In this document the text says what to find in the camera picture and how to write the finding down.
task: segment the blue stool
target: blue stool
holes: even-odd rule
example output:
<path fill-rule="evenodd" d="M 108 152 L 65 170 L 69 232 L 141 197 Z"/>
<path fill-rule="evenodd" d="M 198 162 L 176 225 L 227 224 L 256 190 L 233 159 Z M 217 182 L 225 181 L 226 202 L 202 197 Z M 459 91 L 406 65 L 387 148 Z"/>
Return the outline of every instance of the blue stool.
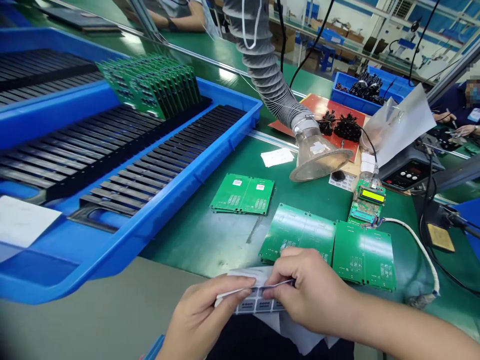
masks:
<path fill-rule="evenodd" d="M 321 65 L 321 71 L 326 72 L 327 68 L 334 68 L 334 60 L 336 51 L 333 47 L 322 45 L 320 46 L 320 51 L 323 53 L 323 59 L 318 58 L 318 64 Z"/>

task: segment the white cable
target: white cable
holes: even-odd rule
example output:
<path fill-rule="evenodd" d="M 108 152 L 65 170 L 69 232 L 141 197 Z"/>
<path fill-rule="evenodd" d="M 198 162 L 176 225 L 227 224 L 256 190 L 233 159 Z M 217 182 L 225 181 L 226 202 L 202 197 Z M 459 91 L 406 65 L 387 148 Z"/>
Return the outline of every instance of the white cable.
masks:
<path fill-rule="evenodd" d="M 245 44 L 245 47 L 249 50 L 252 50 L 255 45 L 257 45 L 257 31 L 259 30 L 260 13 L 262 12 L 262 1 L 263 0 L 260 0 L 258 12 L 256 13 L 255 31 L 253 32 L 253 44 L 249 46 L 246 39 L 247 35 L 245 34 L 245 0 L 241 0 L 241 32 L 243 33 L 243 43 Z"/>
<path fill-rule="evenodd" d="M 413 238 L 416 240 L 416 243 L 420 247 L 421 252 L 425 256 L 426 260 L 428 261 L 428 264 L 430 265 L 431 274 L 433 276 L 433 290 L 436 292 L 437 295 L 440 294 L 440 282 L 439 282 L 439 275 L 437 274 L 437 269 L 435 269 L 435 266 L 432 263 L 432 260 L 430 259 L 430 256 L 427 253 L 427 250 L 425 250 L 425 247 L 421 243 L 417 234 L 412 230 L 412 228 L 410 226 L 408 226 L 403 221 L 400 221 L 400 220 L 397 220 L 397 219 L 394 219 L 394 218 L 391 218 L 391 217 L 386 217 L 384 221 L 400 224 L 400 225 L 404 226 L 410 232 L 410 234 L 413 236 Z"/>
<path fill-rule="evenodd" d="M 271 102 L 271 103 L 280 105 L 281 107 L 284 107 L 284 108 L 287 108 L 287 109 L 292 109 L 292 110 L 298 111 L 299 113 L 303 113 L 303 111 L 300 111 L 300 110 L 298 110 L 298 109 L 296 109 L 296 108 L 294 108 L 294 107 L 285 106 L 285 105 L 283 105 L 283 104 L 281 104 L 281 103 L 279 103 L 279 102 L 275 102 L 275 101 L 273 101 L 273 100 L 270 100 L 268 97 L 263 96 L 256 88 L 254 88 L 254 87 L 248 82 L 248 80 L 247 80 L 246 78 L 244 78 L 244 76 L 243 76 L 241 73 L 239 73 L 238 75 L 240 75 L 241 78 L 242 78 L 243 80 L 245 80 L 245 82 L 248 84 L 248 86 L 250 86 L 253 90 L 255 90 L 255 92 L 258 93 L 258 95 L 260 95 L 262 98 L 264 98 L 265 101 L 269 101 L 269 102 Z"/>

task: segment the white label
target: white label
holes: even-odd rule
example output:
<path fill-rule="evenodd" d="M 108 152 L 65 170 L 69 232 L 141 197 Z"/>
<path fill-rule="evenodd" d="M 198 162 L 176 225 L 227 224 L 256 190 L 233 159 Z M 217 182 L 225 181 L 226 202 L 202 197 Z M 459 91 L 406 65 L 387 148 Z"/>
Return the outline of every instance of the white label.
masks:
<path fill-rule="evenodd" d="M 480 120 L 480 109 L 478 107 L 474 108 L 470 115 L 468 115 L 468 120 L 471 120 L 475 123 L 478 123 Z"/>
<path fill-rule="evenodd" d="M 313 146 L 310 147 L 310 151 L 313 153 L 313 155 L 316 155 L 321 153 L 325 148 L 325 145 L 323 145 L 319 141 L 316 141 L 313 143 Z"/>

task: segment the cardboard box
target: cardboard box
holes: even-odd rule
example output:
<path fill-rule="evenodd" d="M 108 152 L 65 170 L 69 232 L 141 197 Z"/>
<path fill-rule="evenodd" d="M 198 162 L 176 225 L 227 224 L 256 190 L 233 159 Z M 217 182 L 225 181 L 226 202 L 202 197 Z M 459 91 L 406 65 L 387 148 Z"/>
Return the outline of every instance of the cardboard box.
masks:
<path fill-rule="evenodd" d="M 280 24 L 270 21 L 270 32 L 272 34 L 271 43 L 275 47 L 275 51 L 282 51 L 282 43 L 284 36 L 282 34 L 282 27 Z M 295 50 L 295 30 L 292 28 L 285 29 L 286 34 L 286 44 L 285 44 L 285 53 L 290 53 Z"/>

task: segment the transparent plastic sheet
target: transparent plastic sheet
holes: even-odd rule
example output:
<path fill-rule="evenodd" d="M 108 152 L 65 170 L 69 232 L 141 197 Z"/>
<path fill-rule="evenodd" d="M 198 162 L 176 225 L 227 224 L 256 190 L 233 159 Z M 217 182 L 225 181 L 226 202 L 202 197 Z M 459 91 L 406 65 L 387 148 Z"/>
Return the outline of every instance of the transparent plastic sheet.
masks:
<path fill-rule="evenodd" d="M 385 139 L 389 138 L 389 133 L 395 131 L 395 125 L 400 122 L 403 113 L 398 108 L 397 102 L 393 98 L 389 98 L 380 110 L 372 115 L 370 120 L 363 126 L 364 131 L 362 131 L 360 137 L 361 146 L 373 154 L 372 146 L 365 136 L 365 133 L 367 133 L 375 150 L 378 152 L 386 145 Z"/>

